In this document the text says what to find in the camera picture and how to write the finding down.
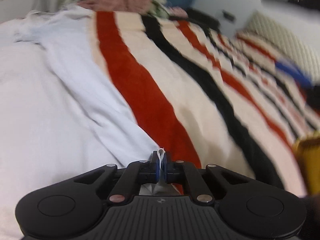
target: yellow object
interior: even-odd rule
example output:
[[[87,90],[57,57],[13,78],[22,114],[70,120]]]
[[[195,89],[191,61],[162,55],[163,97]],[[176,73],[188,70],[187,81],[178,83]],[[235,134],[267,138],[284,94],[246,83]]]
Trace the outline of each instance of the yellow object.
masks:
[[[292,149],[309,193],[320,193],[320,132],[298,139]]]

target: striped blanket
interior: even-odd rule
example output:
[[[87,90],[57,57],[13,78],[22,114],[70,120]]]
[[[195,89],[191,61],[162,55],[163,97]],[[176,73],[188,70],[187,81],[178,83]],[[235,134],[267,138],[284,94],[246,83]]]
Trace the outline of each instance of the striped blanket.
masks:
[[[173,160],[305,195],[291,147],[320,119],[272,60],[186,21],[97,12],[88,32],[95,62]]]

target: black stripe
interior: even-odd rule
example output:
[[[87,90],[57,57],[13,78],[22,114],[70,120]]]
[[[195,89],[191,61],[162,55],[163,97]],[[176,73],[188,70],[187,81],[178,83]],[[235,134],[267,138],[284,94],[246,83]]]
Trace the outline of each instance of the black stripe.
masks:
[[[207,31],[206,36],[210,39],[211,43],[212,41],[214,42],[210,32]],[[252,57],[250,57],[249,55],[247,55],[245,52],[239,50],[238,48],[236,48],[232,42],[229,40],[229,43],[231,44],[231,46],[240,54],[242,54],[243,56],[245,56],[250,63],[254,64],[256,67],[258,67],[261,71],[263,71],[264,73],[267,73],[271,78],[273,78],[276,81],[276,84],[278,87],[281,88],[281,90],[283,91],[283,93],[287,96],[287,98],[289,98],[289,100],[293,103],[294,107],[297,109],[297,111],[301,114],[301,116],[304,117],[304,119],[306,120],[307,125],[312,129],[312,130],[317,130],[317,128],[312,124],[312,122],[310,122],[310,120],[304,115],[302,109],[298,106],[298,104],[296,103],[296,101],[293,99],[293,97],[291,96],[287,86],[275,75],[273,75],[270,71],[268,71],[267,69],[263,68],[262,66],[259,65],[258,62],[256,62]]]
[[[294,138],[297,140],[299,138],[298,133],[296,132],[296,130],[293,128],[292,124],[290,123],[289,119],[284,115],[284,113],[282,112],[281,108],[277,105],[277,103],[270,97],[268,96],[268,94],[266,94],[261,87],[259,86],[259,84],[250,76],[247,76],[247,74],[245,73],[245,71],[243,70],[242,67],[240,67],[239,64],[235,64],[235,62],[233,61],[233,58],[231,56],[229,56],[229,54],[227,52],[225,52],[222,48],[220,48],[217,43],[212,39],[211,40],[211,44],[212,46],[214,46],[219,52],[222,52],[223,55],[228,58],[231,62],[232,68],[236,68],[237,70],[239,70],[242,73],[242,76],[244,76],[245,78],[247,78],[249,81],[252,82],[252,84],[259,90],[259,92],[265,96],[265,98],[274,105],[274,107],[278,110],[279,114],[282,116],[282,118],[287,122],[287,124],[290,127],[290,130],[294,136]]]
[[[284,188],[272,162],[249,135],[247,128],[235,117],[231,104],[218,88],[210,74],[183,57],[180,52],[165,39],[160,30],[160,25],[155,18],[142,16],[142,21],[145,25],[148,38],[151,39],[170,60],[188,73],[199,84],[210,100],[216,104],[218,111],[226,123],[230,136],[242,149],[247,162],[255,173],[256,179],[275,187]]]

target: ribbed black surface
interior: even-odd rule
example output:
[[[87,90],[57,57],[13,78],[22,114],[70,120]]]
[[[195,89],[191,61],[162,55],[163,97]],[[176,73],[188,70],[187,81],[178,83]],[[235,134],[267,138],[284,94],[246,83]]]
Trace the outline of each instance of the ribbed black surface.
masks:
[[[227,227],[212,207],[188,196],[136,196],[112,207],[90,232],[74,240],[249,240]]]

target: bed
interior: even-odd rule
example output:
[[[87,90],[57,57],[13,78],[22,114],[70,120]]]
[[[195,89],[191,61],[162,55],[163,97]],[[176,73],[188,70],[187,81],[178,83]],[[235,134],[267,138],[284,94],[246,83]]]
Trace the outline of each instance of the bed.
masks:
[[[257,49],[184,20],[78,6],[6,22],[0,41],[0,239],[22,238],[25,194],[160,147],[307,194],[292,145],[320,118]]]

